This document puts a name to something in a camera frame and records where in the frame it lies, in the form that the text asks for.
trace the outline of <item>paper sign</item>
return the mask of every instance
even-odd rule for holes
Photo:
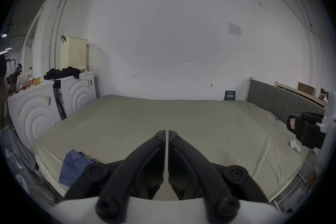
[[[240,26],[228,23],[229,25],[229,33],[234,34],[235,36],[241,37],[242,36],[242,29]]]
[[[224,101],[226,100],[235,100],[236,99],[236,91],[225,91]]]

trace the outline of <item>yellow cup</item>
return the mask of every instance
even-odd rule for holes
[[[35,78],[35,79],[34,79],[34,84],[35,84],[35,85],[40,84],[40,78]]]

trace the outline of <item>beige bed sheet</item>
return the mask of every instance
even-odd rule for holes
[[[125,159],[159,130],[175,130],[210,162],[245,167],[271,200],[306,159],[288,145],[295,135],[270,112],[243,101],[147,100],[107,95],[55,125],[35,143],[45,176],[58,184],[72,149],[102,163]]]

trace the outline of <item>poster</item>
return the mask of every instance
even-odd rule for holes
[[[225,91],[224,101],[236,99],[236,91]]]

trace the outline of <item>white washing machine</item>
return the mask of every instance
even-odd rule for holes
[[[67,117],[97,99],[93,75],[94,72],[83,72],[79,79],[74,76],[55,79],[54,88]]]
[[[7,98],[9,114],[22,144],[34,153],[35,141],[61,122],[53,81],[41,82]]]

